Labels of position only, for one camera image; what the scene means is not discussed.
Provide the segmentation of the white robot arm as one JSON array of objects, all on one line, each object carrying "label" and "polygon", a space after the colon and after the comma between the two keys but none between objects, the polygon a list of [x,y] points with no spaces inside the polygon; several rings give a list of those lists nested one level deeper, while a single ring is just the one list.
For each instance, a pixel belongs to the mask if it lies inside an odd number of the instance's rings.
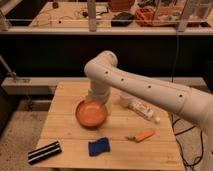
[{"label": "white robot arm", "polygon": [[213,95],[198,89],[132,74],[117,68],[118,59],[103,51],[86,63],[88,96],[106,103],[114,87],[198,125],[207,135],[200,171],[213,171]]}]

